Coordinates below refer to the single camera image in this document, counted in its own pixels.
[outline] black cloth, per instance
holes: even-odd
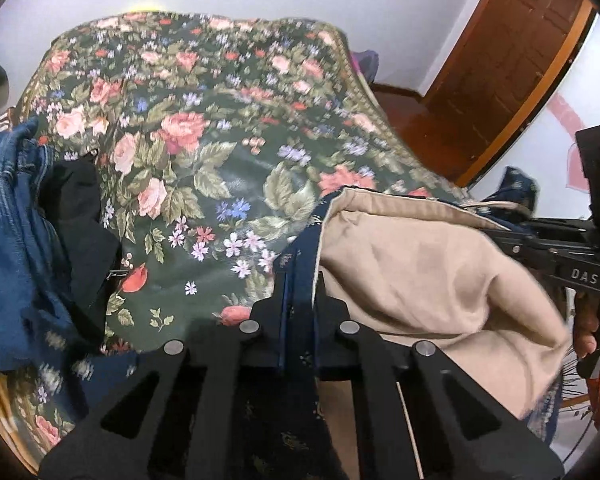
[[[100,224],[100,181],[93,157],[56,162],[42,184],[39,204],[71,267],[72,319],[83,337],[100,343],[107,300],[116,287],[107,277],[118,268],[122,247]]]

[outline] wooden floor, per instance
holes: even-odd
[[[471,164],[461,136],[453,124],[433,116],[413,97],[374,92],[394,130],[420,162],[449,180],[455,180]]]

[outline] brown wooden door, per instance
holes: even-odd
[[[460,168],[452,178],[475,165],[528,100],[582,4],[583,0],[487,1],[460,52],[452,54],[455,59],[450,57],[450,66],[445,65],[423,101],[441,124],[453,125],[449,143],[466,159],[464,171]]]

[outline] metal screw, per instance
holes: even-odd
[[[184,350],[184,343],[177,339],[172,339],[164,344],[164,353],[169,355],[178,355]]]
[[[436,346],[431,341],[418,341],[416,343],[416,352],[428,357],[436,352]]]
[[[355,321],[347,320],[340,324],[340,331],[343,334],[357,334],[360,330],[360,325]]]
[[[254,319],[245,319],[240,323],[240,332],[245,334],[253,334],[258,331],[260,324]]]

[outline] green floral tablecloth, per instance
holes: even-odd
[[[59,158],[98,150],[102,221],[131,270],[109,301],[106,352],[155,349],[267,297],[275,256],[343,184],[465,197],[397,138],[325,23],[86,23],[53,42],[16,108],[31,115]],[[36,370],[12,374],[10,396],[39,460],[73,421]]]

